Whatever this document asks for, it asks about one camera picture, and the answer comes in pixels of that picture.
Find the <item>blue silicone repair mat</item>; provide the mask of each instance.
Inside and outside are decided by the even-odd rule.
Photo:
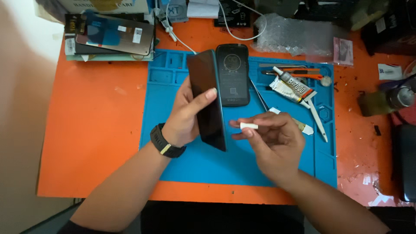
[[[156,50],[154,60],[149,62],[140,147],[150,140],[149,133],[153,127],[158,123],[165,122],[169,117],[176,91],[188,76],[186,58],[192,55],[191,52],[186,51]],[[293,118],[314,128],[313,135],[304,134],[306,145],[299,168],[323,182],[337,187],[333,84],[330,87],[323,87],[317,80],[308,80],[309,86],[318,92],[313,97],[313,102],[328,135],[329,142],[325,143],[309,110],[285,99],[275,91],[266,90],[266,87],[275,78],[273,75],[261,74],[262,70],[272,69],[272,67],[259,67],[259,64],[266,63],[300,64],[306,65],[308,68],[320,68],[322,75],[328,75],[334,80],[333,66],[305,61],[249,57],[249,76],[256,84],[267,105],[288,112]],[[203,143],[198,137],[187,145],[188,148],[181,157],[170,162],[160,180],[274,186],[258,169],[254,152],[248,141],[235,141],[230,136],[240,130],[228,126],[229,120],[251,117],[264,112],[255,90],[252,87],[250,89],[251,101],[248,105],[223,107],[228,151],[222,152]]]

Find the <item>black smartphone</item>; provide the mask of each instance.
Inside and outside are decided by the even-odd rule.
[[[250,102],[248,87],[248,48],[242,44],[223,44],[215,50],[223,107],[240,107]]]
[[[217,88],[217,99],[202,109],[197,115],[199,134],[203,142],[222,151],[227,151],[225,143],[225,126],[221,108],[221,89],[218,83],[218,69],[214,50],[206,50],[186,61],[193,97]]]

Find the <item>wristwatch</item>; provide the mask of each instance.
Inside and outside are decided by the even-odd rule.
[[[150,140],[161,155],[168,158],[177,158],[185,152],[186,146],[178,148],[169,144],[162,135],[162,128],[164,125],[165,123],[158,124],[150,131]]]

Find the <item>orange table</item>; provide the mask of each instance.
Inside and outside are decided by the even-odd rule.
[[[219,44],[244,43],[250,56],[305,60],[283,53],[260,53],[238,41],[211,20],[175,24],[175,33],[195,51]],[[233,30],[248,38],[251,30]],[[158,26],[158,48],[187,50]],[[390,180],[391,140],[386,116],[361,117],[360,90],[376,90],[378,63],[400,64],[414,58],[369,57],[359,34],[354,41],[354,67],[335,66],[335,119],[338,189],[359,203],[404,205]],[[137,152],[146,92],[146,62],[58,61],[42,151],[37,195],[87,197],[108,175]],[[374,125],[380,127],[376,136]],[[283,190],[271,187],[160,181],[150,199],[193,202],[293,204]]]

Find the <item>white cable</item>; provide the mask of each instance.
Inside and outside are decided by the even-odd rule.
[[[231,31],[230,31],[230,29],[228,28],[228,24],[227,24],[227,18],[225,17],[225,12],[224,12],[224,9],[223,9],[223,6],[221,5],[221,3],[220,3],[220,0],[217,0],[218,1],[218,3],[219,3],[219,5],[220,5],[220,7],[221,7],[221,10],[222,10],[222,12],[223,12],[223,17],[224,17],[224,23],[225,23],[225,27],[227,27],[227,31],[228,31],[228,33],[233,37],[233,38],[235,38],[235,39],[237,39],[237,40],[241,40],[241,41],[249,41],[249,40],[252,40],[252,39],[254,39],[254,38],[257,38],[258,36],[260,36],[260,35],[262,35],[263,34],[263,32],[264,32],[264,30],[266,30],[266,27],[267,27],[267,20],[266,20],[266,17],[264,18],[264,20],[265,20],[265,25],[264,25],[264,28],[263,28],[263,30],[257,35],[257,36],[254,36],[254,37],[252,37],[252,38],[246,38],[246,39],[244,39],[244,38],[239,38],[239,37],[236,37],[236,36],[234,36],[232,33],[231,33]],[[238,4],[240,4],[240,5],[242,5],[243,7],[245,7],[245,8],[247,8],[247,9],[250,9],[250,10],[252,10],[253,12],[255,12],[255,13],[257,13],[257,14],[259,14],[260,16],[264,16],[262,13],[260,13],[260,12],[258,12],[258,11],[256,11],[256,10],[254,10],[254,9],[252,9],[252,8],[250,8],[250,7],[248,7],[248,6],[246,6],[246,5],[244,5],[244,4],[242,4],[242,3],[240,3],[240,2],[237,2],[236,0],[233,0],[234,2],[236,2],[236,3],[238,3]],[[170,4],[171,2],[169,1],[169,3],[166,5],[166,20],[167,20],[167,22],[169,23],[169,20],[168,20],[168,8],[169,8],[169,4]],[[187,44],[185,44],[185,43],[183,43],[176,35],[175,35],[175,33],[173,32],[173,27],[172,26],[169,26],[169,28],[166,28],[166,32],[168,32],[169,34],[172,34],[180,43],[182,43],[184,46],[186,46],[190,51],[192,51],[195,55],[197,54],[193,49],[191,49]]]
[[[258,12],[258,11],[256,11],[256,10],[254,10],[254,9],[251,9],[250,7],[248,7],[248,6],[244,5],[244,4],[240,3],[240,2],[237,2],[236,0],[233,0],[233,1],[234,1],[234,2],[236,2],[236,3],[238,3],[238,4],[240,4],[240,5],[242,5],[243,7],[247,8],[247,9],[252,10],[253,12],[255,12],[255,13],[257,13],[257,14],[261,15],[261,16],[264,16],[262,13],[260,13],[260,12]],[[230,32],[230,29],[228,28],[227,19],[226,19],[226,17],[225,17],[225,12],[224,12],[223,6],[222,6],[222,5],[221,5],[221,3],[220,3],[220,0],[218,0],[218,3],[220,4],[221,10],[223,11],[224,23],[225,23],[225,26],[227,27],[227,31],[228,31],[228,33],[230,33],[230,35],[231,35],[233,38],[235,38],[235,39],[237,39],[237,40],[241,40],[241,41],[249,41],[249,40],[252,40],[252,39],[257,38],[258,36],[262,35],[262,34],[263,34],[263,32],[264,32],[264,30],[266,30],[266,27],[267,27],[267,20],[266,20],[266,17],[265,17],[265,18],[264,18],[264,20],[265,20],[265,22],[266,22],[266,23],[265,23],[265,25],[264,25],[264,28],[263,28],[263,30],[261,31],[261,33],[259,33],[257,36],[254,36],[254,37],[252,37],[252,38],[247,38],[247,39],[238,38],[238,37],[234,36],[234,35]]]
[[[169,1],[168,2],[168,4],[166,5],[166,21],[168,22],[168,24],[169,24],[169,19],[168,19],[168,8],[169,8],[169,4],[170,4],[171,2]],[[187,44],[185,44],[185,43],[183,43],[176,35],[175,35],[175,33],[173,32],[173,27],[172,26],[169,26],[169,28],[166,28],[166,32],[168,32],[168,33],[172,33],[172,35],[173,36],[175,36],[176,37],[176,39],[180,42],[180,43],[182,43],[184,46],[186,46],[190,51],[192,51],[193,52],[193,54],[194,55],[196,55],[196,52],[193,50],[193,49],[191,49]]]

